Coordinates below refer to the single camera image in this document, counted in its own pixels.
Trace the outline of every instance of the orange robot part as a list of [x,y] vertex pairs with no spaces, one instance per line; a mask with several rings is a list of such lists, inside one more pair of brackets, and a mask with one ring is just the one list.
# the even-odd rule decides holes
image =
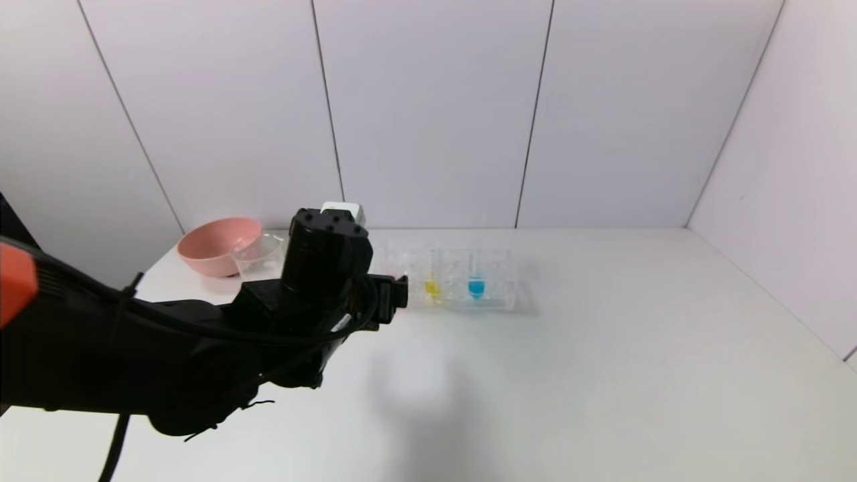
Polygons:
[[36,262],[30,253],[0,243],[0,328],[18,316],[38,292]]

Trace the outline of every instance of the yellow liquid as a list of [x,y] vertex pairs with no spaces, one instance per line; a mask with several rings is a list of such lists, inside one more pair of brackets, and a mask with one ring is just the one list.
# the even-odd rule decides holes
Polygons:
[[432,298],[437,299],[440,296],[440,286],[434,280],[426,280],[426,293]]

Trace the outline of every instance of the test tube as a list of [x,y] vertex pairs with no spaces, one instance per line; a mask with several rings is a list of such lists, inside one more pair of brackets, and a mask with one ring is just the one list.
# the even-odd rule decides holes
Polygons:
[[473,299],[479,299],[485,294],[485,260],[482,250],[470,250],[467,291]]

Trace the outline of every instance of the black cable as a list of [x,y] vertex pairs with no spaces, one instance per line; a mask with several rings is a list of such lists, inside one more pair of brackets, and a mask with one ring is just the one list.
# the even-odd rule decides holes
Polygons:
[[375,311],[378,309],[378,290],[375,288],[375,283],[367,275],[360,277],[357,281],[361,284],[362,291],[368,299],[367,309],[365,312],[346,329],[328,334],[318,334],[315,336],[272,336],[269,334],[257,334],[224,328],[212,328],[175,318],[174,316],[170,316],[153,308],[145,302],[129,303],[127,310],[143,316],[148,321],[156,323],[162,327],[185,334],[194,334],[196,336],[203,336],[215,340],[254,343],[256,345],[263,346],[315,345],[318,343],[326,343],[328,341],[345,338],[346,336],[363,328],[363,326],[365,326],[366,323],[369,322],[369,319],[371,319],[375,314]]
[[[6,237],[0,237],[0,241],[7,244],[11,244],[17,248],[28,252],[31,256],[33,256],[33,258],[35,258],[39,262],[42,262],[54,268],[54,270],[57,271],[60,275],[67,278],[68,281],[86,288],[89,292],[92,292],[93,294],[101,298],[104,298],[111,302],[118,302],[122,298],[122,293],[118,290],[108,287],[100,281],[97,281],[94,278],[82,273],[80,270],[73,268],[64,262],[57,260],[55,257],[44,253],[44,251],[36,250],[32,246],[28,246],[26,244],[15,241],[14,239]],[[363,284],[363,291],[365,295],[369,297],[369,305],[374,306],[374,308],[372,309],[372,314],[374,314],[378,304],[378,292],[375,289],[375,284],[368,276],[363,276],[359,279],[359,281]],[[186,322],[180,318],[170,316],[169,314],[152,307],[146,302],[137,299],[130,299],[128,301],[128,306],[126,309],[131,313],[135,313],[136,315],[146,318],[150,322],[156,323],[164,328],[169,328],[180,333],[204,336],[216,340],[255,343],[257,345],[263,346],[314,345],[317,343],[325,343],[328,341],[339,340],[358,331],[371,318],[371,315],[362,316],[360,323],[355,322],[353,323],[353,326],[351,328],[340,330],[335,333],[296,337],[271,336],[266,334],[256,334],[223,328],[212,328],[204,325],[197,325],[194,323]]]
[[0,236],[0,242],[5,244],[9,244],[14,246],[20,250],[26,251],[30,256],[33,257],[36,261],[39,261],[43,264],[46,264],[53,268],[58,274],[62,275],[64,278],[67,278],[69,281],[74,282],[77,285],[83,286],[89,292],[92,292],[101,298],[106,298],[111,301],[115,301],[119,299],[119,291],[111,288],[104,283],[95,280],[93,277],[89,276],[81,272],[77,268],[73,268],[70,265],[59,261],[55,257],[45,253],[42,250],[37,250],[36,248],[29,246],[27,244],[16,241],[12,238],[7,238],[5,236]]
[[119,455],[122,453],[122,446],[125,444],[125,432],[128,431],[128,422],[131,416],[127,413],[120,413],[116,421],[116,429],[113,430],[113,440],[110,442],[110,450],[107,451],[107,460],[105,466],[101,469],[99,482],[110,482],[113,478],[113,473],[116,471],[116,465],[119,463]]

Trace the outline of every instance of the wall seam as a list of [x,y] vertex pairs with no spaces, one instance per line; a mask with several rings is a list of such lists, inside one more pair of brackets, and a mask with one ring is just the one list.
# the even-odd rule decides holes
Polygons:
[[184,227],[182,226],[182,222],[178,219],[178,214],[176,214],[176,209],[172,207],[172,202],[170,201],[170,197],[166,194],[166,190],[164,189],[164,184],[161,182],[160,177],[158,176],[158,172],[155,171],[155,167],[152,164],[152,160],[149,158],[149,152],[146,150],[146,146],[143,145],[143,141],[140,138],[140,134],[137,132],[136,126],[134,126],[134,121],[131,120],[130,114],[128,114],[128,108],[125,106],[125,101],[122,100],[122,95],[119,94],[119,89],[116,86],[116,82],[113,80],[113,74],[110,72],[110,68],[107,67],[107,62],[105,61],[105,56],[101,52],[101,47],[99,46],[99,42],[95,39],[95,32],[93,32],[92,26],[89,24],[89,19],[87,18],[87,12],[83,9],[83,4],[81,0],[76,0],[77,8],[81,11],[81,16],[83,17],[84,23],[87,24],[87,30],[89,31],[89,37],[93,40],[93,45],[95,45],[95,51],[99,54],[99,58],[101,59],[101,64],[104,65],[105,72],[107,73],[107,78],[110,79],[110,84],[113,86],[113,92],[116,93],[116,97],[119,100],[119,105],[122,106],[122,111],[125,112],[125,118],[128,119],[128,124],[131,126],[131,131],[134,132],[134,137],[137,139],[137,144],[140,145],[140,149],[143,151],[143,156],[146,158],[146,162],[149,164],[149,169],[152,170],[152,174],[155,177],[155,182],[158,183],[158,187],[161,189],[161,193],[164,195],[164,199],[166,200],[166,205],[170,208],[172,212],[172,217],[176,220],[176,224],[178,224],[178,229],[182,232],[182,235],[185,233]]
[[550,41],[550,26],[554,22],[554,6],[556,0],[550,2],[550,14],[548,15],[548,31],[544,35],[544,50],[542,51],[542,68],[538,72],[538,86],[536,87],[536,102],[533,105],[533,118],[530,123],[530,138],[527,141],[527,154],[524,157],[524,173],[521,176],[521,191],[518,194],[518,210],[515,212],[515,229],[518,229],[518,220],[521,217],[521,202],[524,200],[524,183],[527,179],[527,165],[530,163],[530,148],[533,144],[533,130],[536,129],[536,112],[538,111],[538,98],[542,92],[542,78],[544,77],[544,63],[548,57],[548,42]]
[[708,189],[708,184],[711,182],[711,176],[714,174],[714,170],[717,168],[717,163],[720,162],[720,157],[723,155],[723,151],[726,149],[726,144],[729,142],[729,137],[732,135],[732,130],[735,128],[735,125],[738,123],[738,116],[741,114],[741,110],[744,108],[744,103],[747,100],[747,96],[750,93],[750,89],[752,88],[752,84],[756,81],[756,75],[758,75],[758,70],[762,65],[762,60],[764,59],[764,55],[768,52],[768,45],[770,45],[770,40],[774,38],[774,32],[776,31],[777,24],[780,23],[780,15],[782,14],[782,9],[785,7],[786,2],[788,0],[782,0],[780,2],[780,9],[776,12],[776,17],[774,17],[774,23],[770,27],[770,33],[768,34],[768,39],[764,42],[764,48],[762,49],[762,55],[758,56],[758,62],[756,62],[756,68],[752,72],[752,77],[750,77],[750,83],[747,84],[747,89],[744,91],[744,96],[741,97],[741,102],[738,104],[738,110],[735,111],[735,117],[732,118],[732,123],[729,125],[729,130],[726,132],[726,137],[723,138],[723,144],[721,144],[720,149],[717,151],[717,156],[714,158],[714,164],[711,165],[711,169],[708,171],[708,176],[705,178],[705,182],[702,185],[702,189],[699,190],[699,196],[697,196],[697,200],[693,203],[693,208],[689,215],[687,215],[687,221],[685,221],[685,228],[690,228],[691,219],[693,218],[693,214],[696,213],[697,208],[699,207],[699,202],[702,201],[702,197],[705,194],[705,190]]
[[333,157],[336,159],[336,172],[339,175],[339,192],[342,201],[345,201],[345,183],[342,181],[342,167],[339,165],[339,146],[336,143],[336,130],[333,128],[333,111],[330,108],[330,91],[327,89],[327,73],[324,69],[324,56],[321,54],[321,36],[319,35],[318,17],[315,15],[315,1],[309,0],[313,11],[313,25],[315,26],[315,43],[318,46],[319,65],[321,66],[321,81],[324,82],[324,96],[327,100],[327,118],[330,119],[330,135],[333,138]]

